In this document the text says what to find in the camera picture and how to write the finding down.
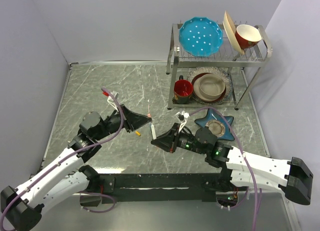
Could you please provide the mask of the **white pen pink tip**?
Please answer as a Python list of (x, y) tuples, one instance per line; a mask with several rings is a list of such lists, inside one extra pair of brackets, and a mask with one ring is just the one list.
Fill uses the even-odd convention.
[(155, 131), (155, 126), (152, 122), (150, 123), (150, 130), (151, 130), (152, 139), (155, 140), (157, 138), (157, 135)]

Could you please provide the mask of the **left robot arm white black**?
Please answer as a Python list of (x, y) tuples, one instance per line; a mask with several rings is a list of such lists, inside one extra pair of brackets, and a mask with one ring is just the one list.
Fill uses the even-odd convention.
[(16, 188), (7, 186), (1, 191), (0, 219), (7, 219), (16, 231), (30, 231), (47, 211), (73, 194), (96, 195), (104, 184), (86, 162), (102, 147), (101, 139), (110, 141), (121, 129), (130, 133), (151, 121), (124, 104), (106, 119), (96, 111), (86, 113), (78, 134), (54, 161)]

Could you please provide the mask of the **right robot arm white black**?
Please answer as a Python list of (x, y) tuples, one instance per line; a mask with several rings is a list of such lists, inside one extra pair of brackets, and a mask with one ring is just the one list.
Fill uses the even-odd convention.
[(311, 203), (313, 177), (306, 163), (298, 158), (290, 160), (264, 157), (240, 151), (224, 144), (207, 128), (199, 128), (195, 134), (180, 131), (174, 123), (166, 133), (151, 141), (151, 144), (167, 153), (177, 148), (205, 156), (205, 162), (221, 169), (221, 176), (212, 181), (213, 189), (227, 192), (236, 187), (248, 187), (282, 192), (284, 196), (300, 205)]

